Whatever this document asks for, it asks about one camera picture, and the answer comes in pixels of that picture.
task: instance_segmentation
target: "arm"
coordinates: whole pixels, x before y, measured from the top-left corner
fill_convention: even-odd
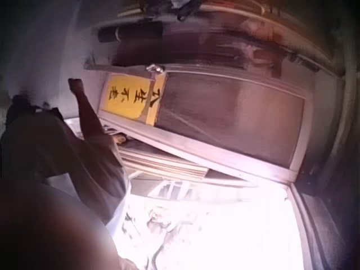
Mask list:
[[[94,109],[85,94],[84,85],[81,79],[69,79],[69,87],[76,97],[79,106],[80,128],[84,138],[89,136],[105,134],[104,129]]]

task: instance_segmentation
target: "shirt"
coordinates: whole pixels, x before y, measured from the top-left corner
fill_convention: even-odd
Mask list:
[[[38,112],[15,119],[0,145],[2,178],[48,184],[48,178],[68,174],[80,201],[104,224],[122,211],[129,181],[111,136],[82,140],[59,118]]]

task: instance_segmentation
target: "dark panel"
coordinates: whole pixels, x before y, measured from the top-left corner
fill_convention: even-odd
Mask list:
[[[155,126],[284,167],[298,141],[303,100],[207,75],[170,74]]]

